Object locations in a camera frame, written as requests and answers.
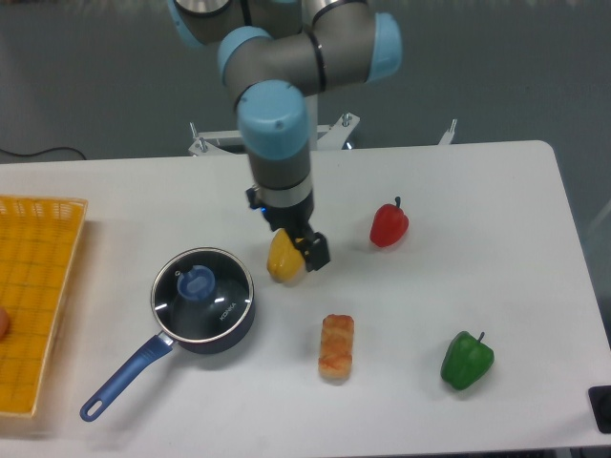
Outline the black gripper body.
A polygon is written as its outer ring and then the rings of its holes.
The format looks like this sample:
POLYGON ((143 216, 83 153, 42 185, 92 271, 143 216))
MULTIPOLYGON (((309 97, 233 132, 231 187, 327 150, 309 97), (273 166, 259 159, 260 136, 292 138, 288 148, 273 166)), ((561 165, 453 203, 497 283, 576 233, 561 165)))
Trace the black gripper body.
POLYGON ((263 189, 256 186, 247 189, 245 194, 249 207, 261 212, 273 232, 284 229, 293 241, 314 239, 314 231, 309 224, 309 218, 313 212, 312 194, 290 207, 275 207, 264 202, 262 200, 263 189))

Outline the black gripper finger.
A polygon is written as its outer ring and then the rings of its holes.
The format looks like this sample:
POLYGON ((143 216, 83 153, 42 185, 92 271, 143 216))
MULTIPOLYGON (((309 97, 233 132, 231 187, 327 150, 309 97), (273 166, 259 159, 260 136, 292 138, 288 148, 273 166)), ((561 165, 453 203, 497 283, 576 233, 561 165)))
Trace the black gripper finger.
POLYGON ((310 238, 300 239, 298 250, 304 258, 307 272, 318 271, 330 263, 327 238, 320 232, 315 232, 310 238))

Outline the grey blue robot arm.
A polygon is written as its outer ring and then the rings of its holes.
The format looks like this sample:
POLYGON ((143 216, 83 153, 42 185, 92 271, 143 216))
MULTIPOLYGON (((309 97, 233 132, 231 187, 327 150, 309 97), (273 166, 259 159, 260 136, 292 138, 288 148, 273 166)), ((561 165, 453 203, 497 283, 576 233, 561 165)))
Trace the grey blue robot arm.
POLYGON ((400 27, 366 1, 171 1, 179 33, 217 44, 217 65, 237 117, 254 184, 249 206, 283 229, 317 271, 330 261, 314 231, 306 99, 396 73, 400 27))

